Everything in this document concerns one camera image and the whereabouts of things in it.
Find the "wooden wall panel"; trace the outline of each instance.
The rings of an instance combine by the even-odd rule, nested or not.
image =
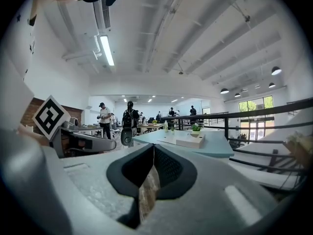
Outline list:
[[[33,126],[34,127],[34,132],[41,134],[42,132],[40,131],[40,129],[36,126],[35,122],[33,121],[33,116],[35,115],[35,113],[37,112],[37,110],[39,109],[39,107],[43,104],[43,100],[41,99],[37,99],[37,98],[33,98],[33,100],[30,102],[27,110],[24,113],[24,116],[21,120],[21,124],[26,126]],[[64,109],[67,110],[67,112],[70,114],[71,117],[75,117],[78,119],[79,123],[82,122],[82,111],[80,109],[75,109],[75,108],[71,108],[71,107],[67,107],[67,106],[63,106]]]

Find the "potted plant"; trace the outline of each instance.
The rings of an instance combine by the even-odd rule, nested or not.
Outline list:
[[[200,134],[201,126],[195,123],[192,127],[192,134]]]

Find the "metal railing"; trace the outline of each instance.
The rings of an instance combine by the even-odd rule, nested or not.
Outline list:
[[[284,141],[276,141],[276,140],[247,140],[247,139],[233,139],[228,136],[228,131],[229,130],[255,130],[259,129],[258,127],[229,127],[228,126],[228,120],[230,118],[245,118],[245,117],[254,117],[254,116],[265,116],[265,119],[267,118],[266,116],[268,115],[274,115],[274,114],[279,114],[279,113],[287,113],[287,112],[294,112],[298,110],[303,110],[307,108],[313,107],[313,98],[309,98],[307,100],[301,100],[297,102],[291,102],[287,105],[283,106],[278,106],[278,107],[273,107],[273,108],[268,108],[268,109],[261,109],[261,110],[255,110],[255,111],[248,111],[248,112],[237,112],[237,113],[217,113],[217,114],[205,114],[205,115],[195,115],[195,116],[180,116],[180,117],[162,117],[162,120],[167,120],[169,124],[173,125],[178,125],[178,130],[182,130],[183,126],[189,126],[191,127],[192,124],[183,124],[183,120],[190,120],[191,123],[194,122],[201,122],[203,119],[223,119],[224,121],[224,127],[223,126],[207,126],[207,125],[202,125],[203,128],[211,128],[211,129],[222,129],[224,130],[225,137],[228,141],[239,141],[239,142],[255,142],[255,143],[274,143],[274,144],[282,144]],[[289,125],[278,125],[278,126],[269,126],[269,127],[262,127],[262,129],[286,129],[286,128],[294,128],[294,127],[302,127],[302,126],[308,126],[308,125],[313,125],[313,121],[309,122],[304,122],[304,123],[298,123],[298,124],[289,124]],[[268,156],[272,158],[281,158],[281,161],[283,159],[291,158],[293,155],[280,155],[280,154],[270,154],[270,153],[258,153],[258,152],[250,152],[250,151],[244,151],[244,150],[238,150],[238,149],[233,149],[236,152],[241,152],[241,153],[246,153],[246,154],[251,154],[251,155],[257,155],[257,156]],[[304,172],[303,169],[296,169],[293,167],[289,168],[282,168],[280,167],[274,167],[272,165],[262,165],[262,164],[255,164],[255,163],[250,163],[246,161],[241,161],[237,159],[232,159],[230,158],[231,161],[241,163],[241,164],[246,164],[250,166],[255,166],[259,167],[261,170],[262,169],[268,169],[270,171],[281,171],[281,172],[299,172],[302,173]]]

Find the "green plant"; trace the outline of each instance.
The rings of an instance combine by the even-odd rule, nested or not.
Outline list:
[[[200,131],[202,129],[202,127],[199,126],[197,123],[195,123],[191,128],[193,131]]]

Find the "light blue table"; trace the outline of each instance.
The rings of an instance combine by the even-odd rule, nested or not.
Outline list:
[[[202,145],[202,148],[196,149],[196,148],[189,148],[184,146],[179,146],[171,143],[166,143],[162,141],[158,141],[160,138],[164,138],[167,136],[173,136],[176,137],[186,137],[188,133],[191,133],[191,131],[175,131],[174,134],[169,132],[165,132],[164,130],[154,131],[150,132],[148,134],[144,134],[141,136],[133,137],[134,141],[139,143],[153,143],[153,144],[162,144],[162,145],[168,145],[175,148],[178,148],[180,150],[184,151],[193,151],[202,155],[206,155],[209,157],[214,158],[229,158],[231,156],[234,156],[234,151],[230,147],[227,139],[224,136],[224,132],[222,131],[203,131],[205,133],[205,141]]]

